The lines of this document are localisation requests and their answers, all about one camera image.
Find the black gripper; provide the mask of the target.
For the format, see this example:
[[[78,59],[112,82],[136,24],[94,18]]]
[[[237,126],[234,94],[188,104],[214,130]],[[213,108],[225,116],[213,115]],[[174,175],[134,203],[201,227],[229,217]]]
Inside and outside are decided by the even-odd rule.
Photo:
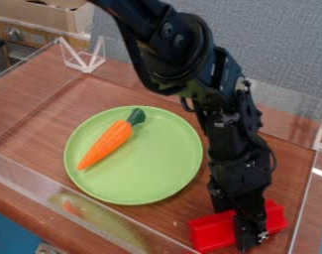
[[[234,218],[237,248],[241,252],[269,239],[264,190],[272,183],[277,157],[266,141],[256,137],[238,158],[218,160],[210,157],[209,191],[216,212],[233,208],[228,199],[236,198]]]

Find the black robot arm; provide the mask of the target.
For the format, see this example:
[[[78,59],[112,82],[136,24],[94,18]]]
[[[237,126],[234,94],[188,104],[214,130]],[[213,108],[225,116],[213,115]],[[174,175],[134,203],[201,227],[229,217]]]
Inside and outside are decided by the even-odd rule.
[[[210,148],[209,192],[217,212],[234,210],[240,251],[269,238],[264,192],[277,158],[258,136],[261,111],[250,82],[205,20],[161,0],[88,0],[113,17],[149,90],[178,95],[200,120]]]

